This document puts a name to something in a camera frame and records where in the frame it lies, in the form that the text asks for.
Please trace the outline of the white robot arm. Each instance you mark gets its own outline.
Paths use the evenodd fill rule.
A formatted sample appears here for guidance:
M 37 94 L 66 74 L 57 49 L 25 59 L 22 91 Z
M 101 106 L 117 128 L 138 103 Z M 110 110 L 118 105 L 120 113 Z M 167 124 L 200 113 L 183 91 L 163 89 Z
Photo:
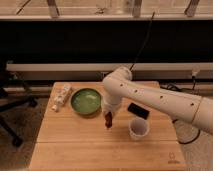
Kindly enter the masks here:
M 213 135 L 213 99 L 134 83 L 127 67 L 119 67 L 108 74 L 102 84 L 104 114 L 114 114 L 122 99 L 128 98 Z

